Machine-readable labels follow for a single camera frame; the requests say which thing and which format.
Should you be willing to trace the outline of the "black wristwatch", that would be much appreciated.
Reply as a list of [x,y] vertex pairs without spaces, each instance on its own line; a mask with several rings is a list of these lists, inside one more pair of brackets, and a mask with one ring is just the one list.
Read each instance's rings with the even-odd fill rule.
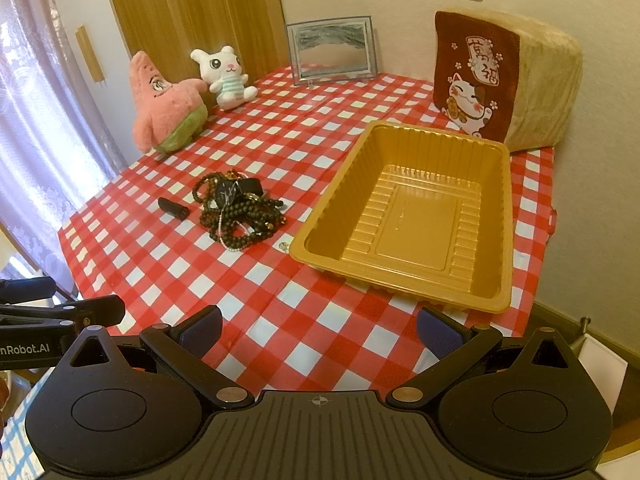
[[246,194],[252,194],[258,197],[264,195],[262,185],[257,178],[221,178],[216,186],[215,200],[218,203],[226,204]]

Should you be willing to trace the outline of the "lucky cat toast cushion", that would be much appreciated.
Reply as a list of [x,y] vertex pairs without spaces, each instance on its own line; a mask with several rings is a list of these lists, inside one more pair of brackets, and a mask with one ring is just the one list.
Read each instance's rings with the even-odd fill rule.
[[491,10],[440,10],[434,25],[433,101],[450,122],[511,152],[560,143],[582,82],[577,39]]

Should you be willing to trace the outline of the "pink starfish plush toy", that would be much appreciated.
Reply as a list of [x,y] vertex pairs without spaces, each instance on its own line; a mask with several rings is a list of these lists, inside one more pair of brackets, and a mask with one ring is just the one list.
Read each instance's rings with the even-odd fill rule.
[[138,51],[130,60],[129,82],[137,114],[132,137],[141,153],[175,153],[202,131],[208,117],[204,81],[170,82],[149,55]]

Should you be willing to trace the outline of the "black lipstick tube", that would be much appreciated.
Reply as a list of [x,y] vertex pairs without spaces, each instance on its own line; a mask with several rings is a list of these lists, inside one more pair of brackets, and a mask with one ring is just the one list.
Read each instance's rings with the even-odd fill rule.
[[168,200],[168,198],[160,197],[157,200],[160,210],[165,214],[170,214],[172,218],[176,218],[180,221],[186,220],[189,217],[190,209],[183,204]]

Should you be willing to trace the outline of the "white sheer curtain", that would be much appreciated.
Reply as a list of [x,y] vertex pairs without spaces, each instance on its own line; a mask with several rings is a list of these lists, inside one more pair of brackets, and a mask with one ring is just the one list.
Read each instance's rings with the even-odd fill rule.
[[55,0],[1,0],[1,224],[66,292],[58,230],[125,167]]

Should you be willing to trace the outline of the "white bunny plush toy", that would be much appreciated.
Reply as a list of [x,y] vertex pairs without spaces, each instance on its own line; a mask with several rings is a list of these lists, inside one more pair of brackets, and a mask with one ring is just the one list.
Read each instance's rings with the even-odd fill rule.
[[209,92],[216,96],[221,110],[234,110],[258,96],[258,89],[248,84],[248,75],[231,46],[224,46],[216,53],[194,49],[190,58],[198,63],[201,78],[208,84]]

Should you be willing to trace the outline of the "wooden headboard panel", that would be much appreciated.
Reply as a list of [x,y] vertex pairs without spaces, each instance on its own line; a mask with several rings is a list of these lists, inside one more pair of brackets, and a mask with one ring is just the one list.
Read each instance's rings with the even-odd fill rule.
[[288,60],[281,0],[111,0],[129,54],[146,52],[171,81],[196,77],[194,49],[235,48],[254,81]]

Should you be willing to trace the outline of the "golden plastic tray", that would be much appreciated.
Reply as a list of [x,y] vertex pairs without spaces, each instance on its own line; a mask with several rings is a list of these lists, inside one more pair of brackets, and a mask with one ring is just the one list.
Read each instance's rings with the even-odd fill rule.
[[290,254],[346,278],[497,314],[511,302],[513,231],[503,144],[372,122]]

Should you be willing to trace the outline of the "red white checkered tablecloth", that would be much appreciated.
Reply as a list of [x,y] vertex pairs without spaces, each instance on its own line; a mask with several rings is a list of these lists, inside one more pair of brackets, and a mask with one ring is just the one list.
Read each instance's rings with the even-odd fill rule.
[[[315,408],[340,391],[384,396],[433,365],[416,333],[429,304],[463,325],[520,336],[553,226],[551,148],[509,152],[513,269],[501,313],[436,304],[291,256],[296,233],[372,122],[463,134],[422,80],[382,75],[308,89],[289,70],[269,75],[255,101],[215,112],[175,155],[140,158],[63,224],[58,240],[82,296],[124,300],[112,330],[120,338],[214,304],[222,332],[205,363],[250,393],[306,391]],[[264,195],[218,203],[221,178],[257,178]],[[165,214],[160,197],[187,206],[189,217]]]

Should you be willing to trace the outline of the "silver framed sand picture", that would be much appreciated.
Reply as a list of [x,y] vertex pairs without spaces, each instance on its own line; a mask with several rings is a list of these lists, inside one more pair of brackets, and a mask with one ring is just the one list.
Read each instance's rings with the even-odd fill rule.
[[287,24],[286,34],[296,86],[378,76],[369,15]]

